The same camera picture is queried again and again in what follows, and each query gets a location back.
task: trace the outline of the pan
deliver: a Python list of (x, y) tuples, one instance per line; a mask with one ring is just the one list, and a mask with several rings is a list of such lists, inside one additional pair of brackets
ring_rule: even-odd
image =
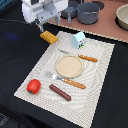
[(77, 16), (78, 3), (75, 1), (68, 1), (68, 7), (62, 11), (61, 16), (68, 18), (68, 23), (71, 23), (71, 18)]

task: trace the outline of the fork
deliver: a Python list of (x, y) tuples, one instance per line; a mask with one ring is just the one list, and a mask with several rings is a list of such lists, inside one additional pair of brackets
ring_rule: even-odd
[(81, 89), (85, 89), (85, 88), (86, 88), (85, 85), (83, 85), (83, 84), (74, 82), (74, 81), (69, 80), (69, 79), (67, 79), (67, 78), (58, 77), (56, 74), (53, 74), (53, 73), (51, 73), (51, 72), (49, 72), (49, 71), (45, 72), (45, 75), (46, 75), (47, 77), (51, 78), (51, 79), (54, 79), (54, 80), (61, 80), (61, 81), (65, 82), (65, 83), (71, 84), (71, 85), (76, 86), (76, 87), (81, 88)]

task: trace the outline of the knife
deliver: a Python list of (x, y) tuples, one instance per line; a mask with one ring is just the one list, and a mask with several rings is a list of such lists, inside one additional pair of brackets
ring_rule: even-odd
[(70, 53), (70, 52), (67, 52), (67, 51), (63, 51), (61, 49), (58, 49), (58, 51), (60, 51), (60, 52), (62, 52), (64, 54), (75, 55), (75, 56), (78, 56), (81, 59), (85, 59), (85, 60), (88, 60), (88, 61), (92, 61), (92, 62), (97, 62), (98, 61), (97, 59), (92, 58), (92, 57), (88, 57), (88, 56), (84, 56), (84, 55), (80, 55), (80, 54), (75, 54), (75, 53)]

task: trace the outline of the silver pot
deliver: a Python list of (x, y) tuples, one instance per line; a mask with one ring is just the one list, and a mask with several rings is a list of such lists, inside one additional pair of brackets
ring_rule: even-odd
[(71, 23), (71, 18), (77, 16), (78, 3), (75, 1), (68, 1), (68, 7), (62, 11), (61, 16), (68, 18), (68, 23)]
[(93, 24), (98, 20), (99, 6), (97, 4), (86, 2), (78, 5), (77, 18), (83, 24)]
[(128, 31), (128, 4), (119, 7), (116, 11), (120, 26)]

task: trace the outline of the striped placemat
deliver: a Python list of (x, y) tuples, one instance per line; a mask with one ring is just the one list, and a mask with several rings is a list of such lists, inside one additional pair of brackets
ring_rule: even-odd
[[(63, 31), (57, 34), (58, 41), (48, 47), (14, 96), (48, 110), (83, 128), (90, 128), (114, 45), (86, 38), (85, 46), (75, 49), (71, 45), (71, 36), (72, 34)], [(45, 76), (46, 71), (57, 74), (55, 64), (60, 57), (64, 56), (57, 48), (98, 59), (96, 63), (82, 60), (84, 71), (79, 77), (73, 79), (86, 85), (86, 89), (80, 89)], [(29, 94), (26, 91), (26, 87), (32, 79), (38, 79), (41, 82), (41, 89), (36, 95)], [(71, 101), (66, 101), (51, 91), (49, 89), (50, 84), (54, 84), (69, 94), (72, 97)]]

